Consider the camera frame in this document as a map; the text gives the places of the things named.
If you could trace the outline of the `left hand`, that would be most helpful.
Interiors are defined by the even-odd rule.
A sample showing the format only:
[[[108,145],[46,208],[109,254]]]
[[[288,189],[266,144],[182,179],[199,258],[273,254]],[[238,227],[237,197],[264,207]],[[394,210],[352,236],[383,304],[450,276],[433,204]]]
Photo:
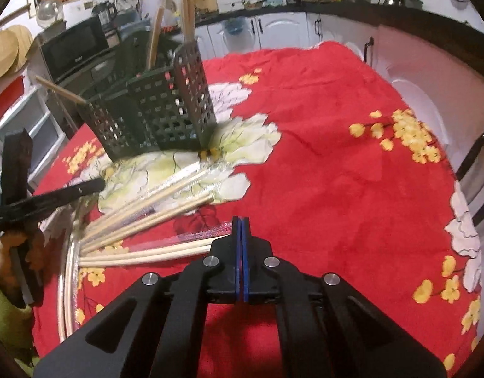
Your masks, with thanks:
[[[31,270],[41,271],[44,268],[44,234],[41,230],[37,230],[33,236],[9,230],[0,236],[0,279],[5,283],[17,284],[11,252],[21,246],[25,247],[25,262]]]

